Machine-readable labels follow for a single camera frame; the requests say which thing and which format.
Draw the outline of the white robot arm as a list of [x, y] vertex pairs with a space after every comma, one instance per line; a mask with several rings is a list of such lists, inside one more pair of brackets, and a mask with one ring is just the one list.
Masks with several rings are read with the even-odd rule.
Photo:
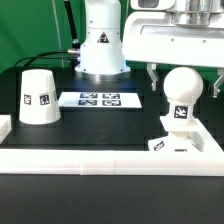
[[125, 62], [145, 62], [157, 88], [158, 64], [212, 67], [224, 84], [224, 0], [131, 0], [134, 12], [120, 25], [119, 0], [84, 0], [86, 39], [76, 71], [92, 80], [127, 72]]

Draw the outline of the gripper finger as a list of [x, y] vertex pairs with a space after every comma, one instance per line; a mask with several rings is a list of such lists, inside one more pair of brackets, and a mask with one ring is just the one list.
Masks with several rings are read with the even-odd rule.
[[220, 93], [220, 87], [224, 83], [224, 68], [219, 68], [217, 70], [218, 78], [214, 84], [210, 84], [208, 88], [208, 93], [210, 97], [216, 98]]
[[154, 63], [148, 63], [147, 64], [147, 72], [152, 80], [152, 90], [157, 90], [157, 85], [159, 84], [159, 76], [157, 74], [157, 65]]

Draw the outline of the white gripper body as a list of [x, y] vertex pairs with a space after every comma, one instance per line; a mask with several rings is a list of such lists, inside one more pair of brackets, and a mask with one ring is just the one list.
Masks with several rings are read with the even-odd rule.
[[224, 68], [224, 13], [200, 27], [174, 25], [171, 13], [134, 12], [125, 23], [122, 50], [129, 61]]

